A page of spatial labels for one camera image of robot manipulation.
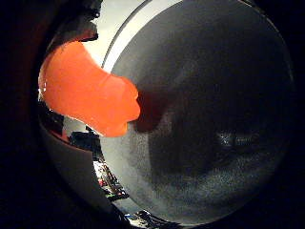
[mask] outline red object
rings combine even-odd
[[[81,42],[62,45],[45,60],[39,89],[48,107],[78,119],[104,136],[127,132],[140,115],[138,91],[125,78],[103,71]]]

